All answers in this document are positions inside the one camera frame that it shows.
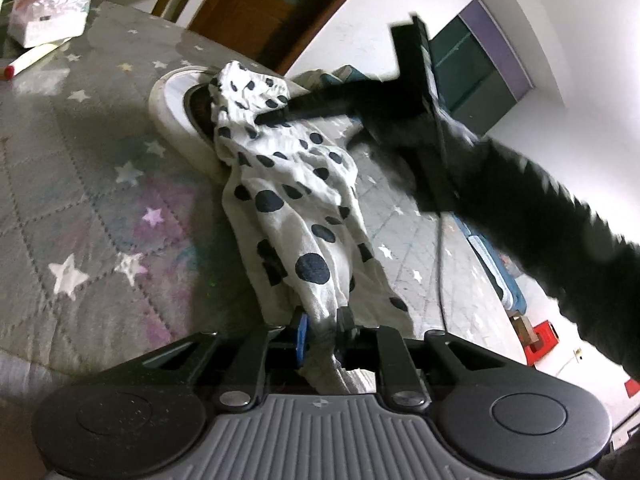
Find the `black sleeved right forearm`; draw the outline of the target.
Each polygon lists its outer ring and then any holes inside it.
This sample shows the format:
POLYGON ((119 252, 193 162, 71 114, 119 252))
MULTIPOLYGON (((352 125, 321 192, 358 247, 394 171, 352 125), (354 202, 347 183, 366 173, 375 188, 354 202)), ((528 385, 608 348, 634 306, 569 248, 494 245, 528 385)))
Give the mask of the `black sleeved right forearm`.
POLYGON ((491 141, 451 140, 456 213, 514 259, 583 340, 639 376, 639 247, 541 166, 491 141))

